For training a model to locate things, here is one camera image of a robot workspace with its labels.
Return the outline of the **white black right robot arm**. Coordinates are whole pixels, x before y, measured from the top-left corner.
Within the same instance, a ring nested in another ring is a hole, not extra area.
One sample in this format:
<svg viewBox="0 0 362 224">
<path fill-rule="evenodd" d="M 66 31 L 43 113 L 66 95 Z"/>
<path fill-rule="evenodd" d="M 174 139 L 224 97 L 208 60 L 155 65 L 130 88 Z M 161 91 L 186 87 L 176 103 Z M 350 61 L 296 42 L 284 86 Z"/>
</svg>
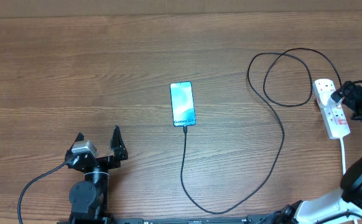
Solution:
<svg viewBox="0 0 362 224">
<path fill-rule="evenodd" d="M 320 112 L 330 139 L 349 135 L 343 106 L 352 110 L 351 119 L 362 123 L 362 80 L 346 81 L 335 88 L 329 79 L 313 84 Z M 340 187 L 315 200 L 298 201 L 268 214 L 261 223 L 344 223 L 362 220 L 362 158 L 343 167 Z"/>
</svg>

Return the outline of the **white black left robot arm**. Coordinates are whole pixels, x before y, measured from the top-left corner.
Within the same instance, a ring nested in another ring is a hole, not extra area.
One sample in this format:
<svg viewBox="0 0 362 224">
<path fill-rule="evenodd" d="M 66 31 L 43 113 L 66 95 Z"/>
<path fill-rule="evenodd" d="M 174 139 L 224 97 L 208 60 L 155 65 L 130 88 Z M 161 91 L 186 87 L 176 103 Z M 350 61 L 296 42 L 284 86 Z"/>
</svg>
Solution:
<svg viewBox="0 0 362 224">
<path fill-rule="evenodd" d="M 121 167 L 121 161 L 128 159 L 119 126 L 114 127 L 109 149 L 113 152 L 112 155 L 98 157 L 95 145 L 86 140 L 82 133 L 78 133 L 65 153 L 64 162 L 32 179 L 22 189 L 17 203 L 18 222 L 23 222 L 21 204 L 27 189 L 38 180 L 67 166 L 84 175 L 84 179 L 70 189 L 68 198 L 72 207 L 67 223 L 114 223 L 112 214 L 108 212 L 109 170 Z"/>
</svg>

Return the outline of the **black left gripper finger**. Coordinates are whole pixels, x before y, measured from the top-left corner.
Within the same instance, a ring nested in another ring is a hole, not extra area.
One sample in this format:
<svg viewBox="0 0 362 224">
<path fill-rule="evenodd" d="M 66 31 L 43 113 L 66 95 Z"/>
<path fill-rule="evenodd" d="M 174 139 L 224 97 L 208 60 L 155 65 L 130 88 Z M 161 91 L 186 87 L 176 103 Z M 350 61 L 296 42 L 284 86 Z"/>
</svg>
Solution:
<svg viewBox="0 0 362 224">
<path fill-rule="evenodd" d="M 79 141 L 83 141 L 84 140 L 84 135 L 82 133 L 78 133 L 74 143 L 79 142 Z"/>
<path fill-rule="evenodd" d="M 114 127 L 109 148 L 113 151 L 114 156 L 116 156 L 118 160 L 123 161 L 128 159 L 128 152 L 121 137 L 119 126 Z"/>
</svg>

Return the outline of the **blue Galaxy smartphone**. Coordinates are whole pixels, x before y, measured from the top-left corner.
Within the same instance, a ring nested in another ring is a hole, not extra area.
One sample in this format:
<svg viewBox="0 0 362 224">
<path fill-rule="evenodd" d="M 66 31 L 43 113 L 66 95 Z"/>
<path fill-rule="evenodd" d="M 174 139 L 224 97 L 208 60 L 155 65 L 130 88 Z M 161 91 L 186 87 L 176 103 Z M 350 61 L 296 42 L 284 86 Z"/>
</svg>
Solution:
<svg viewBox="0 0 362 224">
<path fill-rule="evenodd" d="M 196 125 L 195 104 L 191 82 L 170 84 L 172 118 L 175 127 Z"/>
</svg>

